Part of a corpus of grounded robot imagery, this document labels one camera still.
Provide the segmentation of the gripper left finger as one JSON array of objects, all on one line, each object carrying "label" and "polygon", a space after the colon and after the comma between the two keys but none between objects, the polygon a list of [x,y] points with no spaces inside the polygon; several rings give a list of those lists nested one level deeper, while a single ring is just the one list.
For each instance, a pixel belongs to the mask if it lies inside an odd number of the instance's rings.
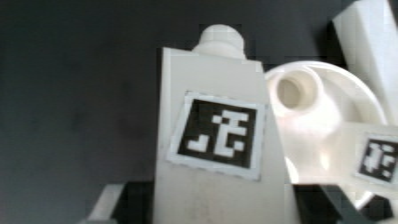
[{"label": "gripper left finger", "polygon": [[152,224],[154,183],[108,184],[88,216],[76,224]]}]

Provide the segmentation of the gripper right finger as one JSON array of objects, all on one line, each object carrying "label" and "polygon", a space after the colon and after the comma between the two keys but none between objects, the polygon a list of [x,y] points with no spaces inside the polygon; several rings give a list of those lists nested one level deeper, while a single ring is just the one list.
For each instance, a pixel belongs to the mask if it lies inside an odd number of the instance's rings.
[{"label": "gripper right finger", "polygon": [[376,224],[398,217],[380,195],[355,208],[337,185],[295,184],[293,191],[302,224]]}]

